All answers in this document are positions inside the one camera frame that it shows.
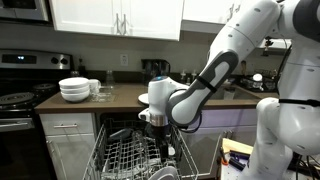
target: white mug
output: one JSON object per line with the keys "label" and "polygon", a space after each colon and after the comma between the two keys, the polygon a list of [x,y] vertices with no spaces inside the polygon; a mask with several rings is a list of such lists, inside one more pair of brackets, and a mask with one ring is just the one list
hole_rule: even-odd
{"label": "white mug", "polygon": [[101,88],[101,82],[98,79],[89,79],[89,86],[92,94],[98,94]]}

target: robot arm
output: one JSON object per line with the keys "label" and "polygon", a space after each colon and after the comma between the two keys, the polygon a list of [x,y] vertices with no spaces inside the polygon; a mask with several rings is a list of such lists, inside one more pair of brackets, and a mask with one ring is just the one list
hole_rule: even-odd
{"label": "robot arm", "polygon": [[166,92],[172,93],[165,109],[168,119],[179,126],[194,123],[205,102],[241,60],[274,30],[280,11],[279,4],[270,0],[252,1],[248,7],[242,8],[239,15],[233,17],[215,38],[208,63],[191,86],[182,91]]}

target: dish rack tines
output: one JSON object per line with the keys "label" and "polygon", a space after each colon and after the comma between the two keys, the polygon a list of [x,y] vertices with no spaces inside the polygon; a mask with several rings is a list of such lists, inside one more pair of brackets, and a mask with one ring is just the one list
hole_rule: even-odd
{"label": "dish rack tines", "polygon": [[[144,126],[139,120],[126,121],[126,127],[117,127],[113,119],[108,119],[99,132],[91,157],[88,161],[83,180],[148,180],[157,170],[174,166],[178,171],[177,179],[197,179],[198,170],[183,141],[180,132],[171,128],[169,146],[175,155],[161,162],[160,150],[154,139],[143,135]],[[134,129],[131,137],[108,142],[108,137],[123,128]]]}

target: brown countertop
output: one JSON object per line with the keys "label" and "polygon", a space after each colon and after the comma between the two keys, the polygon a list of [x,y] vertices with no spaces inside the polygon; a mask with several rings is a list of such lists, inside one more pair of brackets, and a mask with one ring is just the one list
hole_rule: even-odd
{"label": "brown countertop", "polygon": [[[55,94],[38,105],[35,110],[38,114],[48,113],[99,113],[99,112],[140,112],[147,106],[138,101],[138,96],[146,93],[147,87],[140,84],[117,84],[114,90],[113,102],[81,102],[68,103],[60,93]],[[276,93],[252,93],[257,99],[239,100],[209,100],[203,109],[248,109],[255,108],[260,99],[277,97]]]}

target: gray tile backsplash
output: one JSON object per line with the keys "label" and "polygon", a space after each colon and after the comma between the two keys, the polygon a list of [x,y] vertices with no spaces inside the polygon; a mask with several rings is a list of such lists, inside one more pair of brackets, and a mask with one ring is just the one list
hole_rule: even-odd
{"label": "gray tile backsplash", "polygon": [[[88,70],[141,71],[141,59],[165,59],[172,72],[200,72],[214,34],[181,32],[179,42],[56,32],[53,27],[0,24],[0,48],[36,49],[72,54],[75,65],[81,57]],[[129,65],[120,66],[120,54],[128,54]],[[247,58],[247,70],[275,69],[282,56],[262,57],[256,49]],[[240,65],[233,74],[240,74]]]}

